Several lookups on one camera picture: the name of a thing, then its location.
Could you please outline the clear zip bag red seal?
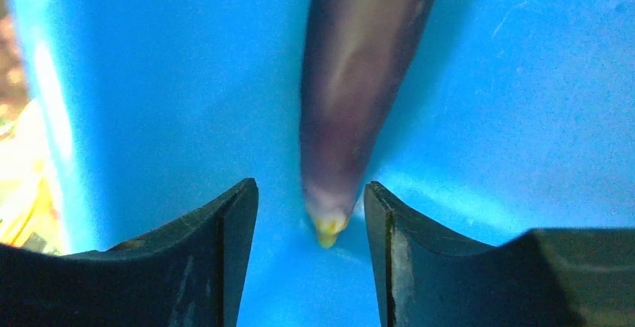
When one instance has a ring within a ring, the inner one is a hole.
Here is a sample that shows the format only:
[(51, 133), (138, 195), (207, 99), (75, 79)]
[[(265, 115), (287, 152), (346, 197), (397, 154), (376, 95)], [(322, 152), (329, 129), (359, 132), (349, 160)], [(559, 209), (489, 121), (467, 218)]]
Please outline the clear zip bag red seal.
[(14, 19), (1, 0), (1, 243), (68, 253), (60, 199), (43, 112), (29, 95)]

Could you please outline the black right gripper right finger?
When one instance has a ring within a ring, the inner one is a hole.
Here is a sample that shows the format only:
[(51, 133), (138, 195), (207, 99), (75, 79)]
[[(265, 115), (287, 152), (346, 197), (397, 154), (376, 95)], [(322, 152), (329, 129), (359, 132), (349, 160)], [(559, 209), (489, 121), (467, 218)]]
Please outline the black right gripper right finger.
[(379, 182), (364, 210), (382, 326), (632, 326), (634, 230), (531, 229), (499, 247)]

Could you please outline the purple fake eggplant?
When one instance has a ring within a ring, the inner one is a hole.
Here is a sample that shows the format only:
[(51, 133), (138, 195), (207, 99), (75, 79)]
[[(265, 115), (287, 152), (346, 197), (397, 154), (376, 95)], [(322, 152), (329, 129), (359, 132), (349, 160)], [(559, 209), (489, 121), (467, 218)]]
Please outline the purple fake eggplant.
[(300, 179), (316, 240), (348, 226), (435, 0), (311, 0), (300, 77)]

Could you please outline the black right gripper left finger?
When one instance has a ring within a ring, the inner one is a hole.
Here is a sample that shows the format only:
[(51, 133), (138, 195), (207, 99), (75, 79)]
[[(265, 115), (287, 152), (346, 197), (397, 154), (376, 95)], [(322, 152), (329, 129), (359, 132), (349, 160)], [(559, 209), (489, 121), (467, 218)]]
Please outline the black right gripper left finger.
[(3, 326), (235, 326), (258, 213), (254, 179), (106, 251), (1, 247)]

